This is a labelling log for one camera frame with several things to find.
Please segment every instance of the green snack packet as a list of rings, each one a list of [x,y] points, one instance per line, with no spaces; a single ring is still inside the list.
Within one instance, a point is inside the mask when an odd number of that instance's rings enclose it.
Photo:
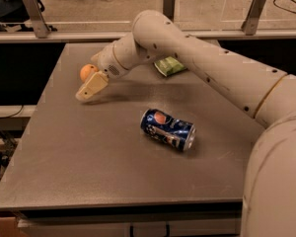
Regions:
[[[155,66],[158,71],[166,77],[186,70],[186,68],[181,63],[170,56],[156,61]]]

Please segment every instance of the white robotic arm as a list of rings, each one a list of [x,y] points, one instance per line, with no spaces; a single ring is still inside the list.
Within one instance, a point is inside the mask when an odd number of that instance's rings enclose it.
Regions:
[[[130,34],[92,57],[100,72],[89,75],[76,97],[88,100],[109,79],[167,56],[267,128],[249,161],[242,236],[296,236],[296,76],[188,36],[161,13],[144,11]]]

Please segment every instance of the table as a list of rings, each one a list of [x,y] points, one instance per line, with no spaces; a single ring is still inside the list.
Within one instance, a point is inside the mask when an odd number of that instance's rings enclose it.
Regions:
[[[191,72],[165,78],[153,64],[111,80],[92,102],[78,102],[80,68],[106,44],[66,44],[0,183],[0,211],[25,220],[160,212],[159,221],[197,219],[199,209],[239,212],[263,128]],[[149,108],[194,123],[189,151],[141,131]]]

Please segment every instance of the blue can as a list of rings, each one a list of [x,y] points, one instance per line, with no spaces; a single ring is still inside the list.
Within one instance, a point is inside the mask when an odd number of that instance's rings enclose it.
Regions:
[[[140,127],[147,135],[180,151],[190,149],[196,133],[192,123],[173,118],[157,109],[146,111]]]

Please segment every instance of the floor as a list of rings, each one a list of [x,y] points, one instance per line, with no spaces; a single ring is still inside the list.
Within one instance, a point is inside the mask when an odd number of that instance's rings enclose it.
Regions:
[[[143,10],[163,10],[163,0],[42,0],[43,16],[59,31],[130,31],[131,22]],[[176,0],[174,22],[182,30],[235,30],[246,19],[252,0]],[[296,4],[277,0],[279,6],[296,11]],[[296,29],[296,14],[267,0],[261,29]]]

